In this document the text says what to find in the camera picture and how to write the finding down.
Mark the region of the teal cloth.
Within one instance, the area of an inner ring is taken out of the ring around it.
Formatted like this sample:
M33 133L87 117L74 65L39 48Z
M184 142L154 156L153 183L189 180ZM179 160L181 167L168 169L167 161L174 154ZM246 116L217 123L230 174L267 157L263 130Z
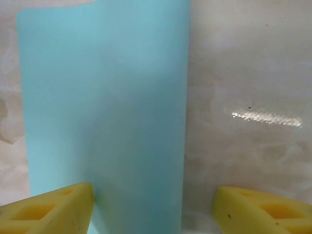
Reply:
M90 181L88 234L180 234L190 0L16 19L31 195Z

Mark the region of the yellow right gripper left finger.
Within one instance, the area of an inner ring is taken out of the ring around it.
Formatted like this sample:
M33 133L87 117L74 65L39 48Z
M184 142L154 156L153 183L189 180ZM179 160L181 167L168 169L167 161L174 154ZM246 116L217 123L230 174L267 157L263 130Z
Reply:
M95 196L82 182L0 206L0 234L87 234Z

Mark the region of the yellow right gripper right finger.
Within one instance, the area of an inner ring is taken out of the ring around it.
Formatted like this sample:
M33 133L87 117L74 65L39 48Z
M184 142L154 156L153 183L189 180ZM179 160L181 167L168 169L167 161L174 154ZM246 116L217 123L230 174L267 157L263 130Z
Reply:
M212 213L223 234L312 234L312 205L269 193L221 186Z

